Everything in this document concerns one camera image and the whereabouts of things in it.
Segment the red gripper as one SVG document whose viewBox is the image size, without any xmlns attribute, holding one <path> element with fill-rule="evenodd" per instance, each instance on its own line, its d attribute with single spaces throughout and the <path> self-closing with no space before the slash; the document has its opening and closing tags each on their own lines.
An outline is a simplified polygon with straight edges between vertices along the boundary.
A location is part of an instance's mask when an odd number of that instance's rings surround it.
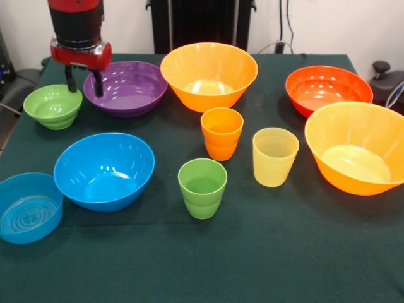
<svg viewBox="0 0 404 303">
<path fill-rule="evenodd" d="M 70 92 L 75 93 L 77 91 L 72 69 L 72 66 L 75 66 L 92 71 L 95 80 L 95 94 L 97 97 L 104 95 L 100 71 L 107 69 L 111 63 L 112 46 L 110 43 L 101 41 L 91 49 L 77 50 L 63 47 L 57 39 L 53 37 L 50 43 L 50 51 L 56 62 L 65 65 L 64 73 Z"/>
</svg>

